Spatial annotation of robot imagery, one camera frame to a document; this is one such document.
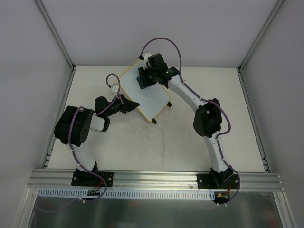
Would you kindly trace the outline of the blue black whiteboard eraser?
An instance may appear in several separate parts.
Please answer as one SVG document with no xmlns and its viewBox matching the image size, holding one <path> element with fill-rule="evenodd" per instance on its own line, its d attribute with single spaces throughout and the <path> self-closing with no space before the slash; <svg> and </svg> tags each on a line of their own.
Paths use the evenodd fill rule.
<svg viewBox="0 0 304 228">
<path fill-rule="evenodd" d="M 141 88 L 141 89 L 144 89 L 144 88 L 145 88 L 145 86 L 144 86 L 144 83 L 143 83 L 143 81 L 142 81 L 141 77 L 140 77 L 140 76 L 138 76 L 138 77 L 136 78 L 136 80 L 137 80 L 137 82 L 138 82 L 138 84 L 139 84 L 140 88 Z"/>
</svg>

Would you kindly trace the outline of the yellow framed whiteboard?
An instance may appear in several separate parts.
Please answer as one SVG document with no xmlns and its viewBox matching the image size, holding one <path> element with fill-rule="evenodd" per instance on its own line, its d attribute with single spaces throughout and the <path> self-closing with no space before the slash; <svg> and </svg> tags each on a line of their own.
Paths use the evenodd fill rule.
<svg viewBox="0 0 304 228">
<path fill-rule="evenodd" d="M 138 68 L 142 66 L 143 62 L 137 60 L 119 77 L 121 90 L 129 100 L 140 104 L 137 109 L 148 122 L 156 124 L 157 115 L 171 102 L 171 97 L 160 84 L 145 89 L 139 87 Z"/>
</svg>

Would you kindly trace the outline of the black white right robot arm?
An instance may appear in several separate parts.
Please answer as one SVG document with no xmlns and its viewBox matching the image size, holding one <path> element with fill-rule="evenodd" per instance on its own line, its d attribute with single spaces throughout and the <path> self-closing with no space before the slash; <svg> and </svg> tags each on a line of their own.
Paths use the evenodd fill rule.
<svg viewBox="0 0 304 228">
<path fill-rule="evenodd" d="M 193 128 L 199 136 L 203 137 L 211 161 L 211 171 L 207 182 L 213 183 L 218 188 L 225 187 L 230 181 L 228 174 L 224 172 L 228 167 L 222 160 L 216 140 L 222 124 L 221 112 L 218 109 L 219 101 L 201 99 L 181 79 L 178 69 L 167 66 L 161 54 L 145 53 L 140 55 L 139 59 L 143 61 L 143 66 L 138 68 L 139 76 L 137 77 L 141 89 L 156 83 L 163 85 L 181 97 L 194 111 Z"/>
</svg>

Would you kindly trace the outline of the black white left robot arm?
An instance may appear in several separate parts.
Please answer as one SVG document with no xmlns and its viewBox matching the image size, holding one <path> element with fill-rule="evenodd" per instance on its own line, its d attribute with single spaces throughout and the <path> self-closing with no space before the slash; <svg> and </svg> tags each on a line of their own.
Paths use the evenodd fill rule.
<svg viewBox="0 0 304 228">
<path fill-rule="evenodd" d="M 126 114 L 139 106 L 139 103 L 119 94 L 111 102 L 103 96 L 96 98 L 94 110 L 66 107 L 55 126 L 54 136 L 71 150 L 77 163 L 73 173 L 73 186 L 93 186 L 100 181 L 97 162 L 86 145 L 89 131 L 106 132 L 111 115 L 117 112 Z"/>
</svg>

